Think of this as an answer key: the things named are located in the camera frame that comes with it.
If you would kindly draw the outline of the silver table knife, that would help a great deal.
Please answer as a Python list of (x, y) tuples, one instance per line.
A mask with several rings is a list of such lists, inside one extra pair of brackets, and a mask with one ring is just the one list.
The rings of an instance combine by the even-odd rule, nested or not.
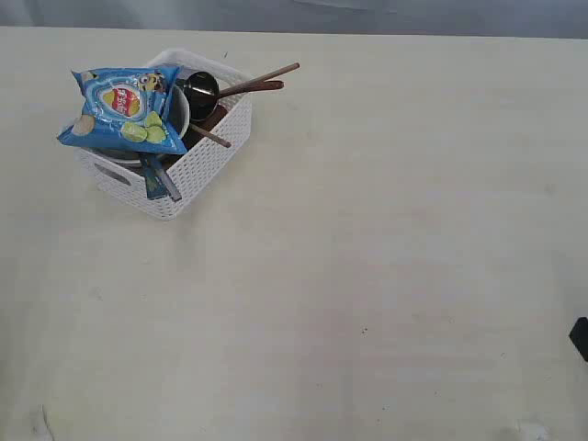
[(151, 157), (151, 165), (158, 176), (159, 180), (166, 188), (170, 198), (177, 202), (182, 199), (181, 193), (179, 192), (178, 188), (176, 187), (175, 183), (172, 181), (171, 177), (166, 173), (162, 163), (158, 159), (156, 155)]

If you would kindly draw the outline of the blue potato chips bag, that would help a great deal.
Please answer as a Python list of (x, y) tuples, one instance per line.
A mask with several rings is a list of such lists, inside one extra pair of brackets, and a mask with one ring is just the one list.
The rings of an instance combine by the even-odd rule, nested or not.
[(57, 140), (80, 148), (186, 153), (168, 121), (179, 72), (176, 65), (74, 72), (85, 102), (81, 115), (62, 130)]

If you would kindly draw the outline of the silver metal fork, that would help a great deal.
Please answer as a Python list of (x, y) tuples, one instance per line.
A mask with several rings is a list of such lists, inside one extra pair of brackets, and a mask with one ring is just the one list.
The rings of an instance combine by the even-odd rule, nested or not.
[(140, 153), (139, 160), (141, 162), (141, 169), (145, 181), (147, 198), (149, 200), (165, 198), (167, 196), (167, 190), (158, 175), (151, 167), (147, 156), (144, 153)]

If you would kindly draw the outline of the brown wooden spoon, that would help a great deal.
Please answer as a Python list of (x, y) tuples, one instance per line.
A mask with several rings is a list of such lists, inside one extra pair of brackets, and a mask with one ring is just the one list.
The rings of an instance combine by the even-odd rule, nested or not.
[(216, 95), (218, 99), (222, 99), (227, 96), (234, 96), (240, 95), (245, 93), (252, 93), (252, 92), (261, 92), (261, 91), (273, 91), (279, 90), (284, 87), (284, 82), (279, 80), (272, 80), (272, 81), (261, 81), (255, 82), (251, 84), (241, 84), (235, 85), (232, 87), (225, 88), (220, 90), (220, 92)]

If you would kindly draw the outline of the brown wooden chopstick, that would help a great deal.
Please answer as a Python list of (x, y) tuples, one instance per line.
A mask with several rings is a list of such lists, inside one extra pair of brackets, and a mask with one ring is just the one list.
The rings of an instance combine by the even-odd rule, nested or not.
[(213, 134), (213, 133), (211, 133), (211, 132), (209, 132), (207, 130), (204, 130), (204, 129), (200, 128), (200, 126), (198, 126), (196, 124), (190, 123), (189, 124), (189, 128), (192, 129), (193, 131), (197, 132), (201, 136), (203, 136), (205, 138), (208, 138), (208, 139), (210, 139), (212, 141), (215, 141), (216, 143), (218, 143), (219, 145), (221, 145), (221, 146), (223, 146), (225, 148), (231, 148), (232, 147), (232, 144), (230, 142), (224, 140), (223, 138), (221, 138), (221, 137), (219, 137), (219, 136), (217, 136), (217, 135), (215, 135), (215, 134)]
[(290, 73), (290, 72), (297, 70), (299, 68), (300, 68), (300, 64), (298, 62), (294, 62), (290, 65), (281, 67), (273, 72), (263, 74), (261, 76), (253, 78), (253, 79), (248, 80), (246, 82), (243, 82), (241, 84), (225, 88), (220, 91), (219, 96), (229, 96), (232, 93), (235, 93), (235, 94), (242, 93), (242, 91), (248, 86), (256, 85), (258, 83), (265, 82), (266, 80), (271, 80), (271, 79), (277, 78), (280, 75)]

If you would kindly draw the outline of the black metal cup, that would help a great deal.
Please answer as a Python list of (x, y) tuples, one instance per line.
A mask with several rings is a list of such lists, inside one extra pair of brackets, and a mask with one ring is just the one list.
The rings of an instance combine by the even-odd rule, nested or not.
[(203, 71), (191, 74), (183, 85), (190, 117), (194, 121), (209, 118), (218, 105), (219, 92), (219, 84), (212, 74)]

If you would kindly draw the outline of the white ceramic bowl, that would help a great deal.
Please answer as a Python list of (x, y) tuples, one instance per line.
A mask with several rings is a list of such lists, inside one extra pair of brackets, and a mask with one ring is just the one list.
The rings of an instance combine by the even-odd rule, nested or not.
[[(172, 93), (172, 103), (168, 115), (168, 122), (174, 127), (180, 139), (184, 137), (189, 126), (189, 104), (182, 89), (175, 85)], [(128, 168), (139, 168), (141, 162), (136, 152), (90, 148), (90, 151), (106, 157), (109, 161)]]

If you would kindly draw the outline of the white woven plastic basket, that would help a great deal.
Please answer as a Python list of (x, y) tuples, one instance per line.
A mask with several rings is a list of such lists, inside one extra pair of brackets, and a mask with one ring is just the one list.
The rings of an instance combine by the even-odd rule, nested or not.
[(177, 202), (169, 197), (149, 200), (142, 175), (102, 154), (83, 149), (78, 153), (78, 159), (100, 190), (160, 221), (172, 220), (189, 206), (250, 137), (251, 97), (240, 94), (224, 98), (220, 103), (227, 110), (227, 115), (212, 129), (212, 133), (229, 141), (232, 146), (225, 148), (203, 139), (171, 164), (167, 174), (182, 196)]

